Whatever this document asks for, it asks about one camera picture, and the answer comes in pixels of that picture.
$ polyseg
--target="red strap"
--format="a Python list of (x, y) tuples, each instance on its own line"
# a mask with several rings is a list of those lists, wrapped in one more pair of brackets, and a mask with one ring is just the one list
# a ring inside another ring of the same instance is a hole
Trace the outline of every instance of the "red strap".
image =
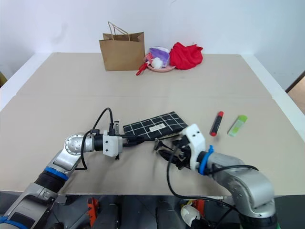
[(143, 72), (143, 71), (146, 69), (147, 65), (148, 65), (148, 63), (142, 64), (142, 65), (139, 67), (139, 70), (138, 70), (138, 72), (137, 72), (136, 75), (140, 75), (141, 72)]

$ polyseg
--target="blue ring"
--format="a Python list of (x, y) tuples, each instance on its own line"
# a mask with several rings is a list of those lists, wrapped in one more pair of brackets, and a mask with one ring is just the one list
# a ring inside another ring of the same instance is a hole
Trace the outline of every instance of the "blue ring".
[(69, 179), (69, 177), (67, 175), (65, 175), (64, 173), (62, 173), (54, 168), (46, 167), (44, 170), (59, 176), (60, 178), (64, 179), (65, 181), (67, 181)]
[(200, 163), (200, 166), (199, 166), (199, 169), (198, 169), (198, 172), (201, 174), (201, 175), (204, 175), (204, 168), (206, 166), (206, 163), (208, 162), (208, 158), (209, 156), (214, 152), (214, 149), (213, 149), (213, 146), (210, 145), (210, 148), (209, 148), (209, 151), (204, 155), (201, 163)]
[(20, 229), (28, 229), (26, 226), (24, 226), (21, 223), (18, 223), (18, 222), (12, 221), (12, 220), (7, 220), (7, 219), (8, 219), (7, 216), (0, 217), (0, 224), (1, 223), (6, 223), (6, 224), (11, 224), (13, 226), (16, 226)]

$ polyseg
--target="black cable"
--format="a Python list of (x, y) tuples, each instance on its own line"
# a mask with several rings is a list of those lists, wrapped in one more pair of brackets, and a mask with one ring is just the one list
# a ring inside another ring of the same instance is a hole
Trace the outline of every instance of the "black cable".
[(231, 168), (251, 168), (251, 169), (254, 169), (254, 170), (257, 170), (257, 171), (258, 171), (258, 168), (254, 167), (254, 166), (249, 166), (249, 165), (235, 165), (235, 166), (225, 166), (225, 167), (217, 168), (217, 169), (214, 169), (214, 170), (212, 170), (212, 171), (204, 172), (204, 174), (205, 174), (205, 175), (211, 175), (211, 174), (218, 173), (218, 172), (220, 172), (220, 171), (223, 171), (223, 170), (226, 170), (226, 169), (231, 169)]
[(81, 162), (82, 162), (82, 165), (84, 167), (83, 168), (76, 168), (75, 170), (87, 170), (86, 162), (85, 162), (85, 159), (84, 159), (84, 147), (85, 147), (86, 137), (89, 133), (90, 133), (90, 131), (87, 131), (85, 133), (84, 137), (82, 138), (82, 142), (81, 142)]
[(113, 127), (112, 111), (111, 111), (111, 109), (110, 109), (109, 107), (107, 107), (107, 108), (105, 108), (105, 109), (103, 110), (103, 112), (100, 114), (99, 118), (96, 120), (96, 122), (95, 122), (95, 124), (94, 124), (92, 130), (95, 129), (95, 127), (96, 127), (96, 125), (98, 124), (98, 122), (100, 121), (101, 117), (103, 116), (103, 114), (104, 114), (107, 110), (109, 111), (109, 114), (110, 114), (110, 124), (111, 124), (112, 127)]
[(227, 210), (227, 211), (223, 214), (223, 216), (221, 216), (221, 218), (218, 220), (216, 226), (215, 226), (213, 229), (217, 229), (217, 228), (219, 227), (219, 225), (221, 224), (221, 222), (223, 221), (223, 219), (224, 219), (232, 210), (233, 210), (232, 208), (229, 209), (229, 210)]
[(172, 151), (172, 154), (171, 154), (170, 159), (168, 160), (167, 169), (166, 169), (167, 185), (168, 185), (168, 188), (170, 189), (171, 193), (172, 193), (174, 196), (176, 196), (176, 197), (178, 197), (178, 198), (181, 198), (181, 199), (203, 199), (203, 200), (213, 201), (213, 202), (216, 202), (216, 203), (221, 203), (221, 204), (223, 204), (223, 205), (229, 207), (230, 209), (235, 210), (235, 211), (238, 212), (238, 210), (237, 210), (234, 206), (232, 206), (232, 205), (230, 205), (230, 204), (227, 204), (227, 203), (225, 203), (225, 202), (222, 202), (221, 200), (218, 200), (218, 199), (213, 199), (213, 198), (210, 198), (210, 197), (182, 196), (182, 195), (179, 195), (179, 194), (175, 193), (175, 191), (173, 190), (173, 188), (172, 188), (172, 186), (171, 186), (171, 183), (170, 183), (170, 174), (169, 174), (169, 173), (170, 173), (170, 165), (171, 165), (171, 162), (172, 162), (172, 160), (173, 160), (173, 156), (174, 156), (175, 153), (177, 152), (178, 148), (179, 148), (179, 145), (177, 145), (176, 148), (175, 148), (175, 150)]

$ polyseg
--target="red marker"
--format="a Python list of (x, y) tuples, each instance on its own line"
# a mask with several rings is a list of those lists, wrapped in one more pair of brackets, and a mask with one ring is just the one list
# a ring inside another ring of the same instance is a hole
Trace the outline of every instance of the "red marker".
[(224, 112), (223, 111), (220, 111), (215, 119), (215, 122), (213, 124), (213, 127), (211, 129), (211, 132), (210, 132), (210, 135), (215, 137), (217, 135), (217, 131), (218, 131), (218, 128), (219, 128), (219, 125), (220, 125), (220, 122), (223, 118), (223, 115), (224, 115)]

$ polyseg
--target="orange part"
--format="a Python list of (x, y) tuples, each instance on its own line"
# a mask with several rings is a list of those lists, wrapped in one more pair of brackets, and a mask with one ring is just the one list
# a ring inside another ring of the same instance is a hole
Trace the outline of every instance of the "orange part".
[(99, 201), (93, 197), (89, 198), (87, 201), (88, 206), (88, 215), (90, 220), (90, 227), (93, 227), (96, 218), (97, 218), (97, 210), (99, 208)]
[(205, 201), (203, 199), (197, 199), (193, 201), (194, 208), (196, 208), (200, 212), (202, 217), (205, 217), (204, 204)]

